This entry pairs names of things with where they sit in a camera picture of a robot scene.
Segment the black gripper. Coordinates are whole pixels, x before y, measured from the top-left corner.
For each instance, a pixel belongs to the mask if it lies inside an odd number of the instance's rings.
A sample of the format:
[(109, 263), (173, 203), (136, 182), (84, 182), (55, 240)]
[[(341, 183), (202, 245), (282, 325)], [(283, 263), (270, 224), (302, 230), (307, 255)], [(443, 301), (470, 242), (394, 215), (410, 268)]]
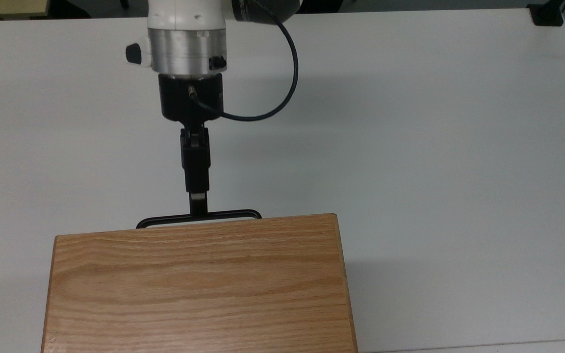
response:
[(159, 74), (161, 112), (170, 121), (180, 122), (181, 164), (184, 170), (185, 188), (190, 199), (190, 214), (204, 216), (208, 213), (207, 192), (210, 190), (211, 166), (210, 138), (207, 121), (219, 115), (197, 105), (190, 97), (190, 87), (205, 105), (223, 110), (222, 74), (199, 78), (178, 78)]

